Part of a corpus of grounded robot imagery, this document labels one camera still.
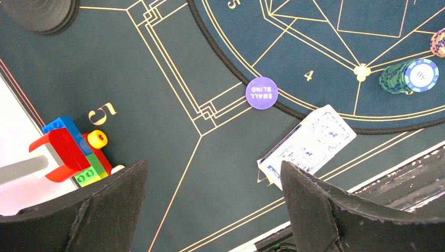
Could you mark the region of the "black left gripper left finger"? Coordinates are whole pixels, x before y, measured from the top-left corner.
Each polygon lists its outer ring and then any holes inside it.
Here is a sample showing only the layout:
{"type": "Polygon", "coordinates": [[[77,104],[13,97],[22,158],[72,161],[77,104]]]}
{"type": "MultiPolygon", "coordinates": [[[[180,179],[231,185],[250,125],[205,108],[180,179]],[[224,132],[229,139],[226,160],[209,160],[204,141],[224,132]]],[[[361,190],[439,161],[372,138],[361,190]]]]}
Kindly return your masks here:
{"type": "Polygon", "coordinates": [[[1,217],[1,251],[129,251],[149,168],[140,160],[97,182],[1,217]]]}

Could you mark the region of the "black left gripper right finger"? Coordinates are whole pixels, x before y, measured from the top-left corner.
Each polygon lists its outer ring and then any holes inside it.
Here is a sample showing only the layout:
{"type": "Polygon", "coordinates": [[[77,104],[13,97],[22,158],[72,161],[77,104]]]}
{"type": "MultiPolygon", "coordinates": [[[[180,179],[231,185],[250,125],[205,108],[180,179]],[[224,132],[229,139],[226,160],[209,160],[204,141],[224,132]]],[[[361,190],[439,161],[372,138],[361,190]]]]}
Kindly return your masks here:
{"type": "Polygon", "coordinates": [[[444,251],[444,219],[386,207],[281,163],[297,251],[444,251]]]}

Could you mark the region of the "purple small blind button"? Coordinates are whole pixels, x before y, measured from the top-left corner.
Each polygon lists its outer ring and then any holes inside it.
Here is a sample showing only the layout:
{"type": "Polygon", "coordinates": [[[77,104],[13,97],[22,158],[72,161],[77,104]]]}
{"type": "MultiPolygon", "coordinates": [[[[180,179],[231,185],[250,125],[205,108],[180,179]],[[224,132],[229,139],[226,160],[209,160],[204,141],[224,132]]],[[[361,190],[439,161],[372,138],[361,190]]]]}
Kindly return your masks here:
{"type": "Polygon", "coordinates": [[[276,103],[278,94],[276,83],[268,77],[253,78],[245,92],[248,104],[257,110],[271,108],[276,103]]]}

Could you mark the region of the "green poker chip stack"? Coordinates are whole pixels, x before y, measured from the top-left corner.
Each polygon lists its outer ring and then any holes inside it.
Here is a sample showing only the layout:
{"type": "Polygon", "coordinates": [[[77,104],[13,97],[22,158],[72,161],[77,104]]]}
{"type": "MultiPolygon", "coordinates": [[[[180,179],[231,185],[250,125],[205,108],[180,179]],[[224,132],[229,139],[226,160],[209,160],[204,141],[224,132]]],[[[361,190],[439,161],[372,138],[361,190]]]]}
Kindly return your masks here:
{"type": "Polygon", "coordinates": [[[413,59],[386,67],[379,76],[380,87],[389,93],[425,92],[439,79],[438,66],[429,59],[413,59]]]}

